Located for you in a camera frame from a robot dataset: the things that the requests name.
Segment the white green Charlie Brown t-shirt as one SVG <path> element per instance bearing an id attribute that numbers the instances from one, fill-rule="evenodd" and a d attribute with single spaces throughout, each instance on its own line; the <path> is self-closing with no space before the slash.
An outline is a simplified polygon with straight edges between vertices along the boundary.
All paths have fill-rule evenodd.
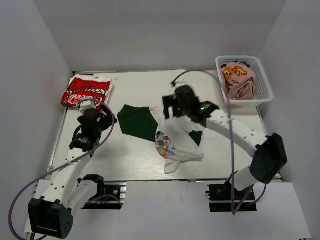
<path id="1" fill-rule="evenodd" d="M 177 130 L 179 136 L 187 134 L 188 136 L 182 139 L 192 139 L 198 147 L 203 136 L 203 128 L 198 127 L 187 117 L 166 119 L 162 110 L 156 107 L 124 105 L 117 117 L 123 134 L 154 142 L 159 148 L 167 150 L 177 149 L 170 137 L 170 134 L 174 133 L 169 129 L 170 126 Z"/>

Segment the white colourful print t-shirt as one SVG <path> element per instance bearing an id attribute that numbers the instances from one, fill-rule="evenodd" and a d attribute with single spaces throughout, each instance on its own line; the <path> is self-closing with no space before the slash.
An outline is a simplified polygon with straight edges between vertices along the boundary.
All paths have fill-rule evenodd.
<path id="1" fill-rule="evenodd" d="M 204 127 L 187 117 L 163 118 L 155 132 L 155 147 L 166 159 L 164 173 L 174 173 L 184 162 L 200 161 L 205 153 L 200 149 Z"/>

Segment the pink orange print t-shirt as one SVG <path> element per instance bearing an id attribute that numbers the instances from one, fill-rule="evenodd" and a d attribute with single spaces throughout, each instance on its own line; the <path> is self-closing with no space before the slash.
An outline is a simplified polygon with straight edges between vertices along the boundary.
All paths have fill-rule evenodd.
<path id="1" fill-rule="evenodd" d="M 256 91 L 256 74 L 246 65 L 229 62 L 220 66 L 222 82 L 230 100 L 253 100 Z"/>

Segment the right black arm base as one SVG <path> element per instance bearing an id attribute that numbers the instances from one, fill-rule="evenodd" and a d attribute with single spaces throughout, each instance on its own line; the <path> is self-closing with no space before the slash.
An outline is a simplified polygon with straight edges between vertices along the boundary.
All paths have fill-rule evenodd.
<path id="1" fill-rule="evenodd" d="M 213 213 L 232 212 L 232 196 L 231 190 L 224 184 L 209 184 L 205 192 L 209 200 L 209 209 Z M 249 195 L 239 208 L 238 212 L 256 212 L 255 203 L 256 196 L 254 190 L 251 189 Z"/>

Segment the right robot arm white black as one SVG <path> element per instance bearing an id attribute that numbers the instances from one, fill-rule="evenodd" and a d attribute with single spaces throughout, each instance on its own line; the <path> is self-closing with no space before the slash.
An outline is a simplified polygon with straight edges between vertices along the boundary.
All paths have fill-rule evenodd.
<path id="1" fill-rule="evenodd" d="M 277 133 L 265 135 L 231 119 L 216 104 L 201 102 L 189 85 L 178 87 L 173 95 L 162 97 L 166 119 L 173 110 L 176 118 L 188 117 L 192 122 L 229 138 L 251 158 L 249 166 L 231 174 L 227 185 L 240 193 L 256 183 L 269 184 L 288 162 L 283 139 Z"/>

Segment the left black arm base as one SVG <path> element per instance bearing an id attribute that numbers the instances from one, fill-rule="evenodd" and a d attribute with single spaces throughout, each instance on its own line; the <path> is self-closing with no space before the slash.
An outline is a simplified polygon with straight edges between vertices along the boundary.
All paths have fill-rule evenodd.
<path id="1" fill-rule="evenodd" d="M 120 210 L 126 197 L 126 182 L 105 182 L 100 195 L 94 196 L 83 207 L 85 210 Z"/>

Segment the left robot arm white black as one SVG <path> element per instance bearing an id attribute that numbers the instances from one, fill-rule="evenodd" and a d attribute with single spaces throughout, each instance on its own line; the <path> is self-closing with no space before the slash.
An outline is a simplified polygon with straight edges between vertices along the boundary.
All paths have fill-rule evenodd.
<path id="1" fill-rule="evenodd" d="M 103 131 L 117 122 L 106 107 L 102 111 L 82 110 L 80 125 L 73 133 L 65 158 L 65 167 L 57 168 L 57 175 L 40 198 L 32 198 L 28 215 L 33 233 L 64 240 L 71 232 L 77 212 L 93 197 L 103 194 L 103 177 L 80 175 L 100 145 Z"/>

